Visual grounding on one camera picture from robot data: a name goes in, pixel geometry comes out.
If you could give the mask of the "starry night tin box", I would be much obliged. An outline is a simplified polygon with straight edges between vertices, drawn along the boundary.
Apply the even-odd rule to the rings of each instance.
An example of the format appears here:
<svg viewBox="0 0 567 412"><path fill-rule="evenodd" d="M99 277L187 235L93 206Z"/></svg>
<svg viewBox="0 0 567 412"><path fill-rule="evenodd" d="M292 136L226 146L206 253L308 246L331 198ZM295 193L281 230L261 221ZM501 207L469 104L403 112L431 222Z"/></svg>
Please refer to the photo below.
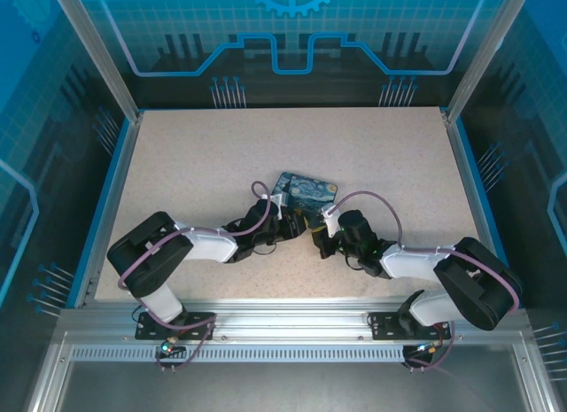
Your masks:
<svg viewBox="0 0 567 412"><path fill-rule="evenodd" d="M337 193L338 186L334 183L282 172L271 195L280 195L283 206L299 211L310 229L318 229L323 225L321 209L333 204Z"/></svg>

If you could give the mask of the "small lit connector board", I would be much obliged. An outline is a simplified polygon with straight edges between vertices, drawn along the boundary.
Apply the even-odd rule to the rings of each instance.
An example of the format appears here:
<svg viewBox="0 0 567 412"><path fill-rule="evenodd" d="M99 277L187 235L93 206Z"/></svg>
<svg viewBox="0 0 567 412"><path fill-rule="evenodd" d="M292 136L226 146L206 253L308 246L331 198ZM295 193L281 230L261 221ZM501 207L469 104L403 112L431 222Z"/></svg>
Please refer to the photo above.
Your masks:
<svg viewBox="0 0 567 412"><path fill-rule="evenodd" d="M178 337L169 337L158 347L156 357L160 360L180 359L186 351L186 347L179 344Z"/></svg>
<svg viewBox="0 0 567 412"><path fill-rule="evenodd" d="M442 346L443 342L439 340L417 346L404 346L403 358L411 365L429 366L432 364L433 356Z"/></svg>

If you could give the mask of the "wide aluminium mounting rail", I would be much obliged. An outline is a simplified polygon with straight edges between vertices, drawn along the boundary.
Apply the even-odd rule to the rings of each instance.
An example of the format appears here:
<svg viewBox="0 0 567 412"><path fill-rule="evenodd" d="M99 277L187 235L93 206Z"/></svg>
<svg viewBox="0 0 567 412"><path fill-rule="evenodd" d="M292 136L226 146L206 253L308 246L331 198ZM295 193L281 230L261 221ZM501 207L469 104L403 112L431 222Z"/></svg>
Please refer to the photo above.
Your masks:
<svg viewBox="0 0 567 412"><path fill-rule="evenodd" d="M372 340L370 312L395 312L403 298L217 299L185 302L194 312L217 316L218 344L356 345ZM53 332L53 342L68 344L133 344L134 304L95 302L65 309Z"/></svg>

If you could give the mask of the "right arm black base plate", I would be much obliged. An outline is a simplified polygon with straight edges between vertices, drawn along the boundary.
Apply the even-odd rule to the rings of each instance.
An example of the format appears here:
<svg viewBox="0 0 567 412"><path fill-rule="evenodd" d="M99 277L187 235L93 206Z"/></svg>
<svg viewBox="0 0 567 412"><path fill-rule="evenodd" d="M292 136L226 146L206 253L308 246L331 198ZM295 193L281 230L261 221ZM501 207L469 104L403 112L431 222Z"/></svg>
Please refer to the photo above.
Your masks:
<svg viewBox="0 0 567 412"><path fill-rule="evenodd" d="M398 312L371 312L367 315L374 340L436 340L451 338L448 323L424 326L413 316L401 315Z"/></svg>

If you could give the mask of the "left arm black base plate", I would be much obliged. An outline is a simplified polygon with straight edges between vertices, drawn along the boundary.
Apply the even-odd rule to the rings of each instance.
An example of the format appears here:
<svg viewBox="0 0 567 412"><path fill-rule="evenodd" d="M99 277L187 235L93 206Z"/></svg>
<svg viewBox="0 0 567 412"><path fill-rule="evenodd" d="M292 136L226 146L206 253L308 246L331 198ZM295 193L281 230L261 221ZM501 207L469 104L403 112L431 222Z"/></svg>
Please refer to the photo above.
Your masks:
<svg viewBox="0 0 567 412"><path fill-rule="evenodd" d="M178 337L179 340L197 341L205 335L207 329L211 326L211 323L205 323L203 325L200 325L200 323L214 317L216 317L216 314L211 312L182 312L180 316L176 317L171 322L171 325L193 325L193 328L190 330L172 330L158 324L150 317L148 312L143 312L137 317L135 339L158 341L165 340L166 338Z"/></svg>

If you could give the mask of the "aluminium table side rail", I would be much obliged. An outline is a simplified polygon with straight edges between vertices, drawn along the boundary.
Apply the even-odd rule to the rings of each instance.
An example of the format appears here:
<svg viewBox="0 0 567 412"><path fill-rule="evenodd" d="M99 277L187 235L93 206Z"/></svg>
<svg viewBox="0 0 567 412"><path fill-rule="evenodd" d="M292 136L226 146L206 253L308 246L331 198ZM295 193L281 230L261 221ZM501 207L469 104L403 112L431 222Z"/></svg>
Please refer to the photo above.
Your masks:
<svg viewBox="0 0 567 412"><path fill-rule="evenodd" d="M509 261L462 121L460 118L451 121L446 114L446 109L442 108L441 111L478 238L486 248L508 266Z"/></svg>
<svg viewBox="0 0 567 412"><path fill-rule="evenodd" d="M104 266L140 125L140 122L125 120L120 131L67 297L66 308L83 307L83 302L88 296L90 279Z"/></svg>

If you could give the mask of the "aluminium frame post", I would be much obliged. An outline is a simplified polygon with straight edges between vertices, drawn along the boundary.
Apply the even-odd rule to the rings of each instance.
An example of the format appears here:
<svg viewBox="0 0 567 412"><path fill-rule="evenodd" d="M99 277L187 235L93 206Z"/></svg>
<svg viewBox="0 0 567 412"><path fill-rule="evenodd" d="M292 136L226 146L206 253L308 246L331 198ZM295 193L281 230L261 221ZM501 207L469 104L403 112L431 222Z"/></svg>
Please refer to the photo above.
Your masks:
<svg viewBox="0 0 567 412"><path fill-rule="evenodd" d="M114 64L109 50L98 33L81 0L57 0L82 45L101 74L125 117L134 124L139 123L140 112L126 83Z"/></svg>
<svg viewBox="0 0 567 412"><path fill-rule="evenodd" d="M503 0L492 25L471 60L446 110L449 125L455 124L481 81L486 69L501 47L509 29L526 0Z"/></svg>

